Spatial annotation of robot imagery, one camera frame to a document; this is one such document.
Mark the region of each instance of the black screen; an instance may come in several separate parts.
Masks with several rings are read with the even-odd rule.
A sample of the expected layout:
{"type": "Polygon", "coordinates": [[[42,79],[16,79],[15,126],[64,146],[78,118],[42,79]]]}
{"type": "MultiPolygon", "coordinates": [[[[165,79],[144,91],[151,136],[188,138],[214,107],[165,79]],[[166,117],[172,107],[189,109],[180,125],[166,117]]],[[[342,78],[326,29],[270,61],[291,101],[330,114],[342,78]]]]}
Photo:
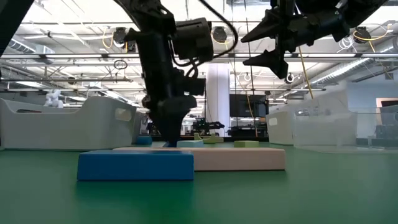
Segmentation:
{"type": "Polygon", "coordinates": [[[263,95],[249,95],[250,107],[246,95],[229,95],[229,115],[231,117],[251,117],[250,109],[254,117],[266,116],[266,105],[263,95]]]}

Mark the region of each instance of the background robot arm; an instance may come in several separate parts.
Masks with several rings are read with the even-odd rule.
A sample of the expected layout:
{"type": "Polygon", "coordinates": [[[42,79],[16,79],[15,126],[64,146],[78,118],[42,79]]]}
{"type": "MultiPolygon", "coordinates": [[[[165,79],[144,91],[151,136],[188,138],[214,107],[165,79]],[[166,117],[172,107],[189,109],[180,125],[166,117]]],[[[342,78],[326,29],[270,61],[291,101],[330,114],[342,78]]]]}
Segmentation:
{"type": "Polygon", "coordinates": [[[262,22],[242,38],[251,42],[265,37],[275,39],[275,50],[249,58],[244,65],[269,67],[280,79],[287,76],[285,51],[332,35],[335,41],[349,35],[349,29],[360,25],[387,0],[271,0],[262,22]]]}

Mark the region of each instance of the green foam block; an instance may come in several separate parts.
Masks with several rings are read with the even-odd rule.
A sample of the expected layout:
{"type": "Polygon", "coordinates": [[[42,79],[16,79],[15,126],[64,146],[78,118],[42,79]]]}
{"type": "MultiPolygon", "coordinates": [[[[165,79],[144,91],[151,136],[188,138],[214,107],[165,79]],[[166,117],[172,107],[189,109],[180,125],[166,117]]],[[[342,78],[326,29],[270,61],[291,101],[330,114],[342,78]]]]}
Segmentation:
{"type": "Polygon", "coordinates": [[[258,141],[235,141],[234,147],[259,147],[258,141]]]}

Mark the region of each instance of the clear plastic container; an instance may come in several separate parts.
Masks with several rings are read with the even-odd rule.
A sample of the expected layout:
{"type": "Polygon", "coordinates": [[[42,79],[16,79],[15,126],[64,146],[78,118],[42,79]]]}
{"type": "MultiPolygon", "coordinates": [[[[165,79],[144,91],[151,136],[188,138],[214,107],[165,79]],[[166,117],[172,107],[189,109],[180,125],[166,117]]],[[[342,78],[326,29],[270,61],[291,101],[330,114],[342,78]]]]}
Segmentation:
{"type": "Polygon", "coordinates": [[[338,99],[328,98],[300,105],[293,114],[296,148],[398,153],[398,112],[391,108],[347,109],[338,99]]]}

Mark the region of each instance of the blue foam block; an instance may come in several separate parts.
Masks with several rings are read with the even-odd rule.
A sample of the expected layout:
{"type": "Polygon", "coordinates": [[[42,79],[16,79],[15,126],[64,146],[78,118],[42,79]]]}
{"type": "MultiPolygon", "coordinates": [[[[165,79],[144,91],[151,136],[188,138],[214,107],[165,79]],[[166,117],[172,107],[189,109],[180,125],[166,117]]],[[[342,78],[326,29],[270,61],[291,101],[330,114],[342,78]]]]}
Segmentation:
{"type": "Polygon", "coordinates": [[[79,155],[78,180],[193,180],[187,151],[98,150],[79,155]]]}
{"type": "Polygon", "coordinates": [[[152,137],[150,136],[137,136],[136,143],[137,145],[151,145],[152,144],[152,137]]]}
{"type": "Polygon", "coordinates": [[[203,140],[178,141],[177,147],[205,147],[203,140]]]}

